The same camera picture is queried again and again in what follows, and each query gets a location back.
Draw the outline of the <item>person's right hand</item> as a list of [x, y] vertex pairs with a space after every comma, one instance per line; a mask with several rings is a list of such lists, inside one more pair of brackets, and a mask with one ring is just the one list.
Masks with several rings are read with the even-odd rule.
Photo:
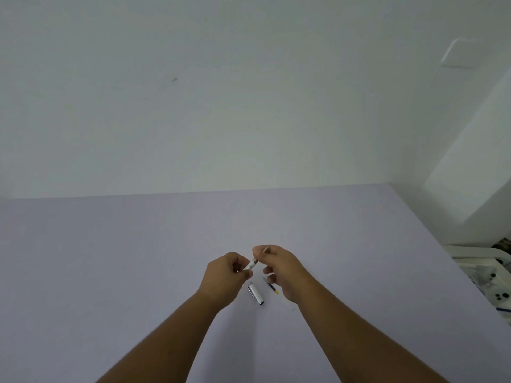
[[284, 296], [297, 305], [316, 296], [322, 286], [298, 258], [280, 246], [272, 246], [275, 257], [259, 260], [266, 266], [263, 272], [267, 274], [267, 278], [273, 284], [280, 286]]

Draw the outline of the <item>person's left hand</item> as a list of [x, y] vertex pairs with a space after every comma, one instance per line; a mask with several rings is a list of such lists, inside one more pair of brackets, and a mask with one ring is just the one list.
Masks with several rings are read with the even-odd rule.
[[233, 279], [233, 268], [243, 269], [249, 262], [249, 259], [235, 252], [229, 252], [209, 262], [195, 295], [218, 313], [234, 301], [246, 283]]

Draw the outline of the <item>white pen barrel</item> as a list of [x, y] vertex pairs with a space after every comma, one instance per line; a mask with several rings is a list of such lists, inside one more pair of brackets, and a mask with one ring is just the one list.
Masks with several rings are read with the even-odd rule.
[[[270, 247], [265, 247], [261, 252], [266, 254], [266, 253], [268, 253], [269, 249], [270, 249]], [[249, 262], [249, 264], [247, 264], [243, 268], [243, 270], [252, 270], [255, 267], [255, 265], [258, 264], [258, 263], [259, 263], [259, 259], [258, 258], [254, 258], [254, 259], [252, 259], [252, 261]]]

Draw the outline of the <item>person's left forearm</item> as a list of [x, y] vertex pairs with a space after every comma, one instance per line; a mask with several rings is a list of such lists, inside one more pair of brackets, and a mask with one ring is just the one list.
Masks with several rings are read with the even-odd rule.
[[186, 383], [209, 327], [233, 302], [226, 296], [195, 292], [97, 383]]

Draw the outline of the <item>person's right forearm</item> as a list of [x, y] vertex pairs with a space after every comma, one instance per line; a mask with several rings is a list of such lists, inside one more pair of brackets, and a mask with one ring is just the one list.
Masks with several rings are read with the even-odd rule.
[[296, 301], [341, 383], [448, 383], [315, 279]]

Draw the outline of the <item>white pen cap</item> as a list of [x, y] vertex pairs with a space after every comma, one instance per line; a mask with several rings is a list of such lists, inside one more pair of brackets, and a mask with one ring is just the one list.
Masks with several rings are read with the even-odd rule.
[[247, 289], [248, 289], [249, 293], [252, 295], [253, 299], [258, 303], [259, 306], [262, 306], [265, 303], [264, 298], [258, 291], [255, 284], [253, 284], [252, 282], [249, 282]]

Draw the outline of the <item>white plastic chair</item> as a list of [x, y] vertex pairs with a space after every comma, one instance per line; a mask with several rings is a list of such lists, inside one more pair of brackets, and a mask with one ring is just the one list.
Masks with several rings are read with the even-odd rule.
[[[495, 249], [483, 247], [467, 247], [458, 245], [443, 245], [444, 251], [462, 266], [492, 265], [497, 268], [497, 274], [491, 284], [506, 286], [511, 289], [511, 255]], [[511, 313], [493, 307], [504, 321], [511, 327]]]

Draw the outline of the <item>white smartphone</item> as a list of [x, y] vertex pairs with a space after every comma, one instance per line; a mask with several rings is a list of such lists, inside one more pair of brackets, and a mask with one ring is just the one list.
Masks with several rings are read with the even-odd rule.
[[497, 284], [487, 284], [481, 288], [483, 296], [498, 310], [511, 313], [511, 289]]

